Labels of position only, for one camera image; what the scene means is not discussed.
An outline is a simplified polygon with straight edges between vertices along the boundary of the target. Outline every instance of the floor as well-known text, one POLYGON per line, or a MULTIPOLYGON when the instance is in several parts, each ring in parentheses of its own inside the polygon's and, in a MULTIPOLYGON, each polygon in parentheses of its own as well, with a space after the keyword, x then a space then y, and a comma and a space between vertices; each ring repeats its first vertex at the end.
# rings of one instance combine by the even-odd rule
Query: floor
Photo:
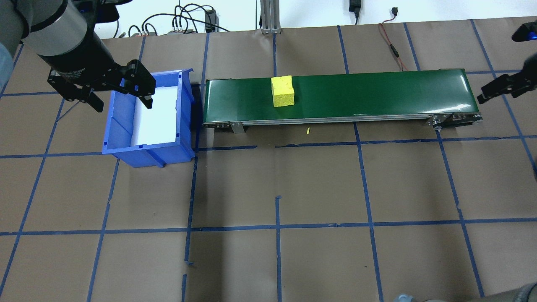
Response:
MULTIPOLYGON (((477 95, 535 52, 509 40, 534 19, 386 29, 409 69, 466 68, 477 95)), ((194 68, 201 94, 208 78, 398 69, 375 25, 104 43, 121 64, 194 68)), ((232 134, 195 119, 191 162, 134 169, 100 154, 106 113, 62 100, 29 48, 14 63, 0 95, 1 302, 464 301, 537 279, 533 92, 440 133, 388 121, 232 134)))

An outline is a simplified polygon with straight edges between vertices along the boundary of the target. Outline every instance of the robotic arm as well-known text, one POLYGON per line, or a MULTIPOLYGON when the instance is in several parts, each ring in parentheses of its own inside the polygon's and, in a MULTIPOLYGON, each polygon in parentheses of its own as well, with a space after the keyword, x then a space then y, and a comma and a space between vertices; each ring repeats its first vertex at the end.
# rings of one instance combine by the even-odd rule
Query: robotic arm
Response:
MULTIPOLYGON (((515 42, 524 42, 537 39, 537 21, 524 23, 513 34, 511 39, 515 42)), ((524 62, 522 71, 508 75, 504 74, 492 82, 481 88, 483 92, 477 97, 480 104, 486 101, 500 96, 511 94, 513 98, 517 98, 528 91, 535 90, 537 88, 537 53, 530 56, 524 62)))
POLYGON ((69 0, 0 0, 0 85, 10 77, 12 58, 22 40, 51 66, 47 81, 65 100, 80 100, 102 112, 104 103, 93 92, 115 90, 138 97, 150 109, 156 84, 151 73, 139 60, 117 64, 93 31, 100 13, 97 7, 113 5, 115 19, 114 14, 111 20, 104 18, 115 21, 119 18, 115 5, 129 1, 75 1, 90 10, 82 16, 69 0))

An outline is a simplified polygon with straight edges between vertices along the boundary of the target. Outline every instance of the white foam insert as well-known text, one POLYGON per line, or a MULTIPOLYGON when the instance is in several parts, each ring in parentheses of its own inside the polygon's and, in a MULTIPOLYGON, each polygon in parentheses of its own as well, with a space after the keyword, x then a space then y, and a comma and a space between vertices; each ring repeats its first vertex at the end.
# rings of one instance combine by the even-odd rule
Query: white foam insert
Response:
POLYGON ((177 86, 157 87, 153 95, 153 108, 147 109, 136 99, 134 130, 131 146, 174 142, 176 133, 177 86))

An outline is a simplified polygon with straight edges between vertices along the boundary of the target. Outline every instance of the white wall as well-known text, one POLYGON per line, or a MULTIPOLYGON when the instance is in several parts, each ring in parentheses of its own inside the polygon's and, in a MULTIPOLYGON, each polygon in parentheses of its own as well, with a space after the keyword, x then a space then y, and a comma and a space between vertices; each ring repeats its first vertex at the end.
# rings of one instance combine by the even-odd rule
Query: white wall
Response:
MULTIPOLYGON (((118 6, 119 33, 126 32, 131 25, 140 26, 153 14, 173 13, 178 3, 178 0, 133 0, 118 6)), ((257 28, 259 0, 204 0, 196 3, 214 6, 220 17, 220 26, 230 31, 257 28)), ((375 24, 391 18, 393 6, 399 9, 394 22, 537 16, 537 0, 362 0, 358 24, 375 24)), ((348 12, 348 8, 349 0, 280 0, 280 23, 282 27, 354 24, 354 14, 348 12)), ((202 11, 191 14, 195 19, 205 20, 202 11)), ((150 23, 155 25, 158 34, 167 33, 172 30, 172 18, 158 16, 150 23)), ((101 38, 111 38, 115 28, 115 23, 98 24, 95 32, 101 38)), ((198 29, 203 31, 204 25, 199 24, 198 29)))

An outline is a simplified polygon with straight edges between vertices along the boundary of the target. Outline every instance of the red wire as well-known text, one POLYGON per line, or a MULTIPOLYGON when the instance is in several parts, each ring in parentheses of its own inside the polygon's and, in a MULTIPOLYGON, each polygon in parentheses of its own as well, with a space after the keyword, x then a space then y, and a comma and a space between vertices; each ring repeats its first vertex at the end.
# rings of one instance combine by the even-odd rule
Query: red wire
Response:
MULTIPOLYGON (((384 23, 384 22, 388 22, 388 21, 392 21, 393 19, 395 19, 395 16, 394 16, 392 19, 384 20, 382 23, 384 23)), ((381 28, 382 31, 384 32, 384 35, 386 36, 386 40, 388 41, 388 44, 391 45, 391 41, 390 41, 390 38, 388 37, 388 33, 387 33, 386 30, 384 29, 384 25, 382 25, 382 23, 379 23, 380 28, 381 28)), ((401 58, 398 57, 397 60, 401 63, 401 70, 404 68, 404 69, 406 69, 406 70, 408 71, 408 68, 405 66, 405 64, 403 63, 403 61, 401 60, 401 58)))
POLYGON ((384 21, 382 21, 382 23, 384 23, 384 22, 389 22, 389 21, 393 21, 393 20, 395 19, 395 17, 396 17, 396 16, 394 16, 392 19, 384 20, 384 21))
POLYGON ((382 28, 382 31, 384 32, 384 35, 386 36, 386 40, 388 40, 388 44, 391 44, 390 38, 388 37, 388 34, 386 33, 386 30, 384 29, 384 25, 382 25, 382 23, 379 23, 380 28, 382 28))

